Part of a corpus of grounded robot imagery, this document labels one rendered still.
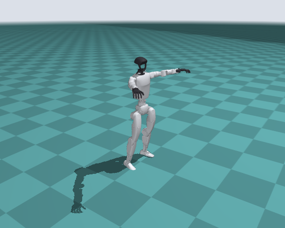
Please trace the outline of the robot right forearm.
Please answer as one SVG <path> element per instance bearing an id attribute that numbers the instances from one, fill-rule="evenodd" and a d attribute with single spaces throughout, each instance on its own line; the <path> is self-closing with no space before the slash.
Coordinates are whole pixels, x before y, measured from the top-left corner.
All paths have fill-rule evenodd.
<path id="1" fill-rule="evenodd" d="M 138 88 L 138 87 L 136 86 L 135 82 L 130 82 L 129 83 L 129 88 L 132 90 L 132 89 Z"/>

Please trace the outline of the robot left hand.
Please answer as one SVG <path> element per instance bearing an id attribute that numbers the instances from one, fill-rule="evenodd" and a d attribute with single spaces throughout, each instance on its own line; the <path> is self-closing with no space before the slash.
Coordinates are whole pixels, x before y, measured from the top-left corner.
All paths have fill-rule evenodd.
<path id="1" fill-rule="evenodd" d="M 176 72 L 178 73 L 180 73 L 181 71 L 186 71 L 186 73 L 188 72 L 188 73 L 190 73 L 190 70 L 188 70 L 188 69 L 184 69 L 184 68 L 182 68 L 182 69 L 177 69 L 176 70 Z"/>

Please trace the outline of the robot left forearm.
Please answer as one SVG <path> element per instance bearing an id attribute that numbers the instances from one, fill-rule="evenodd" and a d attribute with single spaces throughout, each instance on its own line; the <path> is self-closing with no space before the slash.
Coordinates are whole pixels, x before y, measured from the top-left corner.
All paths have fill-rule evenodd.
<path id="1" fill-rule="evenodd" d="M 166 75 L 171 75 L 171 74 L 177 74 L 176 72 L 177 69 L 167 69 L 167 70 L 162 70 L 162 71 L 166 71 Z"/>

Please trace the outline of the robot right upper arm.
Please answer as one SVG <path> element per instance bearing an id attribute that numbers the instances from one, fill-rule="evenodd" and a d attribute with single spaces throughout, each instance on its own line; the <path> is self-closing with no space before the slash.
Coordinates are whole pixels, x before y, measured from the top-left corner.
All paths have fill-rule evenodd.
<path id="1" fill-rule="evenodd" d="M 133 77 L 133 76 L 131 76 L 131 77 L 129 78 L 128 87 L 129 87 L 129 83 L 130 83 L 130 82 L 136 82 L 136 78 Z"/>

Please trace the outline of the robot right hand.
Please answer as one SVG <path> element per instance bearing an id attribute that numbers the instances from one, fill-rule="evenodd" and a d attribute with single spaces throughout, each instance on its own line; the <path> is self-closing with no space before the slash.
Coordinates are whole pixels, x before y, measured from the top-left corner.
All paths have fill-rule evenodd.
<path id="1" fill-rule="evenodd" d="M 138 99 L 139 99 L 139 94 L 140 94 L 141 98 L 142 98 L 142 95 L 144 95 L 144 93 L 142 91 L 140 91 L 138 88 L 134 88 L 134 89 L 132 89 L 132 91 L 133 91 L 133 98 L 134 98 L 134 94 L 135 94 L 136 99 L 137 99 L 137 94 L 138 94 Z"/>

